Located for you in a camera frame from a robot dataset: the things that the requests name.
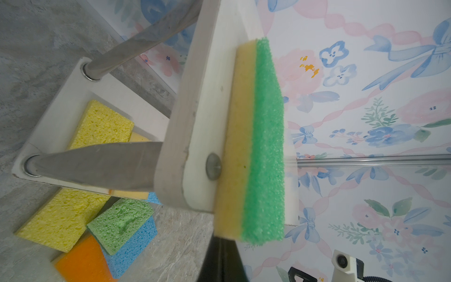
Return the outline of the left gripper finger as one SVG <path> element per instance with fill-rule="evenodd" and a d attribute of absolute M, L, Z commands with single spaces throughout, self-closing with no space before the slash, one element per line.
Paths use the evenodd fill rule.
<path fill-rule="evenodd" d="M 248 282 L 234 240 L 212 236 L 197 281 Z"/>

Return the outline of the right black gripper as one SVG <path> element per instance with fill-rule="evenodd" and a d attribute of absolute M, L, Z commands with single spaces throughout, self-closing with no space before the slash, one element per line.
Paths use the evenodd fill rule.
<path fill-rule="evenodd" d="M 291 267 L 288 271 L 290 282 L 327 282 L 327 276 L 318 269 L 298 269 Z"/>

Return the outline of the dark green sponge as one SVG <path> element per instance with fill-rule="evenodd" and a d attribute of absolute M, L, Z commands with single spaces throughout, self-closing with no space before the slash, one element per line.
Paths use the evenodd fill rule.
<path fill-rule="evenodd" d="M 238 47 L 214 235 L 260 246 L 284 236 L 284 102 L 267 38 Z"/>

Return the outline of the bright yellow sponge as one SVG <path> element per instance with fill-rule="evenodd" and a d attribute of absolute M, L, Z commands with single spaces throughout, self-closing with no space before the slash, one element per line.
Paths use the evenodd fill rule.
<path fill-rule="evenodd" d="M 134 126 L 128 118 L 97 100 L 91 100 L 76 127 L 68 149 L 128 142 Z"/>

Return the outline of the pale yellow worn sponge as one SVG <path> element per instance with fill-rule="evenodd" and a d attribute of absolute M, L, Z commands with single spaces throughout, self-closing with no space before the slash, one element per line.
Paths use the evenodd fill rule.
<path fill-rule="evenodd" d="M 129 142 L 132 143 L 136 143 L 136 142 L 151 142 L 150 139 L 136 133 L 136 132 L 132 132 L 132 134 L 130 135 L 130 139 Z"/>

